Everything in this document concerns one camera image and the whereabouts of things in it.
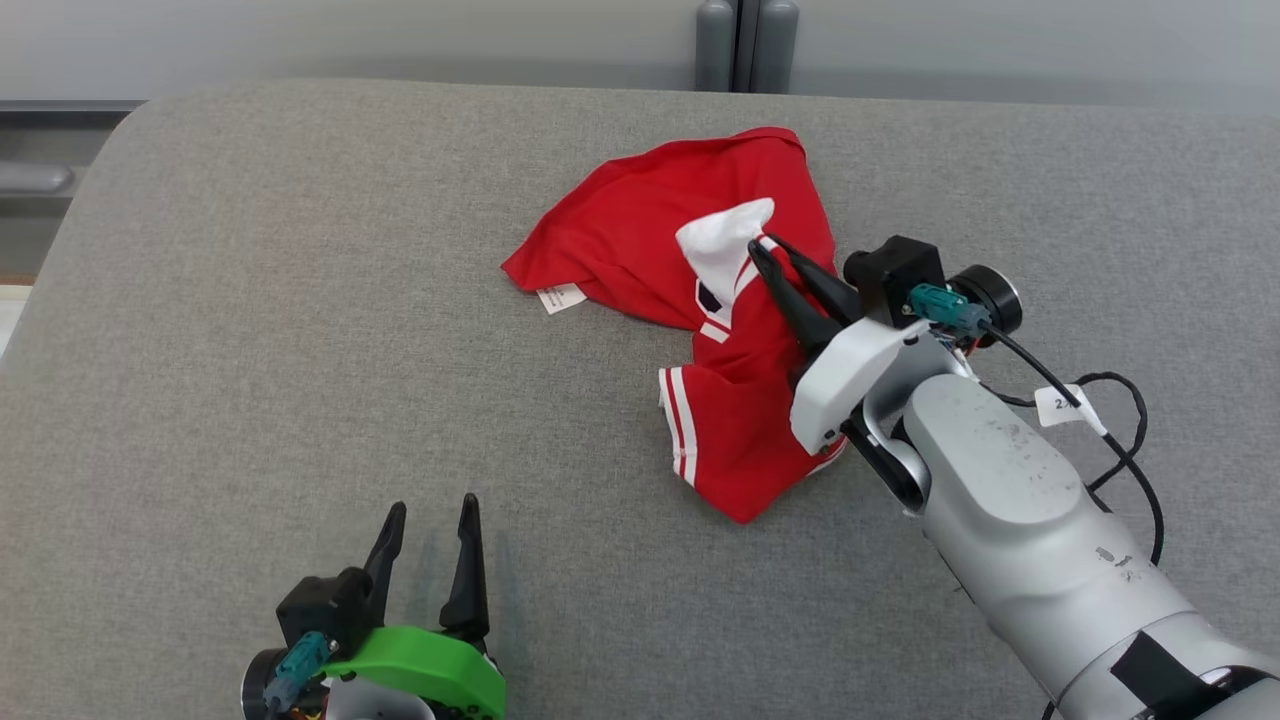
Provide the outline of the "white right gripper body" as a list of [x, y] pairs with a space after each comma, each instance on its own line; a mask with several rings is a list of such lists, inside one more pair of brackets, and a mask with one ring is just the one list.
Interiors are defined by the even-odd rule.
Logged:
[[968, 360], [928, 322], [895, 329], [861, 319], [838, 332], [803, 373], [794, 392], [790, 428], [817, 456], [860, 404], [887, 414], [905, 405], [915, 388], [936, 375], [977, 380]]

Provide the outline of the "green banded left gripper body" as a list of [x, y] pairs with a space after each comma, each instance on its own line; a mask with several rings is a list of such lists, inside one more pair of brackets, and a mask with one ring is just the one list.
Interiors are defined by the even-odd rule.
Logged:
[[463, 720], [506, 720], [507, 684], [475, 646], [420, 626], [372, 630], [352, 659], [323, 666], [329, 682], [355, 675], [389, 691], [457, 708]]

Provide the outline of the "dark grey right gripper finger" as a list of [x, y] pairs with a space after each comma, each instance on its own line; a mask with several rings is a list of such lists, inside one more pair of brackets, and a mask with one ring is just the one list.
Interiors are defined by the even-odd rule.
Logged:
[[859, 293], [852, 286], [781, 237], [768, 234], [767, 238], [787, 254], [791, 268], [796, 272], [803, 287], [827, 316], [838, 323], [854, 323], [863, 319]]
[[800, 350], [804, 354], [819, 354], [842, 329], [840, 323], [809, 301], [788, 278], [788, 264], [767, 249], [762, 240], [751, 240], [748, 254], [795, 334]]

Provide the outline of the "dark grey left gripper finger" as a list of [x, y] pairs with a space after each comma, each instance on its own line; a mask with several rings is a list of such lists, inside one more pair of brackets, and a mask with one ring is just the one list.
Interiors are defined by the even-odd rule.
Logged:
[[364, 565], [364, 570], [370, 580], [365, 609], [374, 626], [383, 626], [385, 623], [390, 574], [396, 560], [401, 555], [406, 518], [407, 507], [404, 502], [394, 502]]
[[445, 635], [465, 643], [484, 643], [492, 629], [486, 591], [480, 503], [475, 493], [463, 497], [457, 536], [460, 555], [451, 594], [439, 614]]

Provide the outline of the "red jersey with white stripes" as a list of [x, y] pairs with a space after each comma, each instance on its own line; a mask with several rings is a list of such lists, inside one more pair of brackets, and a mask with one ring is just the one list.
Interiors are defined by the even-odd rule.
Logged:
[[740, 524], [844, 450], [794, 437], [794, 331], [749, 256], [758, 240], [797, 283], [796, 249], [835, 272], [835, 237], [799, 137], [759, 127], [663, 143], [598, 167], [503, 263], [548, 313], [591, 300], [687, 331], [690, 363], [657, 374], [672, 469]]

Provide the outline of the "grey partition door frame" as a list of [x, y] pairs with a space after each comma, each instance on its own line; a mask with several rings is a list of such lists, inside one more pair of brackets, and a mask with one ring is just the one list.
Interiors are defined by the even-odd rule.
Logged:
[[700, 0], [694, 88], [788, 94], [799, 20], [796, 0]]

